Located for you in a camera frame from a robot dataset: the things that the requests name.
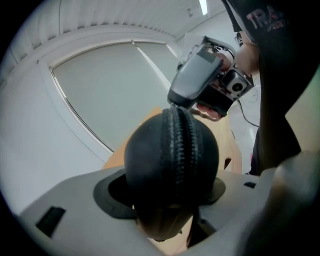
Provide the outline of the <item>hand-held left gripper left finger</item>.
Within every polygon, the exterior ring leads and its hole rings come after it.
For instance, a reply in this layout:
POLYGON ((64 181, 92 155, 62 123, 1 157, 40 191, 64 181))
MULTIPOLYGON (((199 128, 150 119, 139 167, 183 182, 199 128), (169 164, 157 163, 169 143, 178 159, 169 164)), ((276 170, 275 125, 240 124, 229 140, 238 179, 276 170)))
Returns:
POLYGON ((125 171, 113 167, 67 178, 19 215, 51 256, 164 256, 139 230, 125 171))

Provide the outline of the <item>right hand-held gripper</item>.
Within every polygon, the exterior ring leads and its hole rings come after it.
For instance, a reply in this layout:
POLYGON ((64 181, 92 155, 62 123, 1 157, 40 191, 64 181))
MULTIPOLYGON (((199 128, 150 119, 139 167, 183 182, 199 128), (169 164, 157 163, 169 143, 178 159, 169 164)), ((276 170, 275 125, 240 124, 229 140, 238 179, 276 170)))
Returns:
POLYGON ((229 45, 213 38, 204 37, 202 45, 194 46, 194 52, 177 71, 168 91, 167 101, 172 106, 190 108, 195 103, 215 111, 225 117, 233 101, 215 85, 212 80, 220 79, 225 87, 237 84, 237 72, 224 70, 224 61, 216 56, 223 51, 231 51, 229 45))

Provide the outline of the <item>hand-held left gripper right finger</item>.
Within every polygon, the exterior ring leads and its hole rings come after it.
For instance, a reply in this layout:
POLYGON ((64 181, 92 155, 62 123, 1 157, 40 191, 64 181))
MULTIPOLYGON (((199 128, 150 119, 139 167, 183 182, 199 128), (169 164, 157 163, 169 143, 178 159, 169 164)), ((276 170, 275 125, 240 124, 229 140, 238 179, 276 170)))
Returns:
POLYGON ((190 232, 189 249, 239 249, 267 201, 266 174, 219 172, 216 180, 225 190, 214 203, 198 208, 199 234, 190 232))

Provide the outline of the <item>black zippered case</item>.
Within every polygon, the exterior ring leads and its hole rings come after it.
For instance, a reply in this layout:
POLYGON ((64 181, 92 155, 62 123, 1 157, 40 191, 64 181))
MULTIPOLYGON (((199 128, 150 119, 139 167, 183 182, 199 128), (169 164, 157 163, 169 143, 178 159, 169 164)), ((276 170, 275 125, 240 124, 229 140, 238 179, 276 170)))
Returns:
POLYGON ((219 149, 211 130, 183 107, 146 120, 124 152, 125 178, 146 236, 175 237, 202 205, 212 204, 219 149))

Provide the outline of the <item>person's right forearm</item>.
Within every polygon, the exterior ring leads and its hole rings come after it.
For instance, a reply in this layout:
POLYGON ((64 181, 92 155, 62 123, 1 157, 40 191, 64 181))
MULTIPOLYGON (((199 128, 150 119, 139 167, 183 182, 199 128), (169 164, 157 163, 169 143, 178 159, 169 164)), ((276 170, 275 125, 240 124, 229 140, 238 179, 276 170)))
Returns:
POLYGON ((235 63, 237 67, 247 75, 256 75, 259 73, 259 56, 258 47, 247 37, 244 31, 239 34, 242 38, 242 46, 236 52, 235 63))

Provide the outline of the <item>person's right hand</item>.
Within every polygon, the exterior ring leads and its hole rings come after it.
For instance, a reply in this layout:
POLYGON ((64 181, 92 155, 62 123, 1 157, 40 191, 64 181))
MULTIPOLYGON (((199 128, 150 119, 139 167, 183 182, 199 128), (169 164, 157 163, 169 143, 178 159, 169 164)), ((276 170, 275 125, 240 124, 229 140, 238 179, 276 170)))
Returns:
POLYGON ((200 105, 200 104, 196 104, 196 108, 201 112, 201 114, 203 116, 208 116, 210 117, 211 120, 213 120, 214 122, 219 121, 220 119, 223 118, 222 115, 220 115, 218 112, 216 112, 213 109, 210 109, 204 105, 200 105))

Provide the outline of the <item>person's black shirt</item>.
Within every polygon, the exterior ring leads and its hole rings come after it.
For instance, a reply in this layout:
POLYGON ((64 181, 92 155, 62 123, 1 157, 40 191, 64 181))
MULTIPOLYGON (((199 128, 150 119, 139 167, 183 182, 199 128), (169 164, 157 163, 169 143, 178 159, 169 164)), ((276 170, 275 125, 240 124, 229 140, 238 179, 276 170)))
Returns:
POLYGON ((286 113, 309 85, 320 50, 308 50, 320 28, 316 0, 221 0, 236 33, 245 32, 259 50, 260 121, 250 174, 301 151, 286 113))

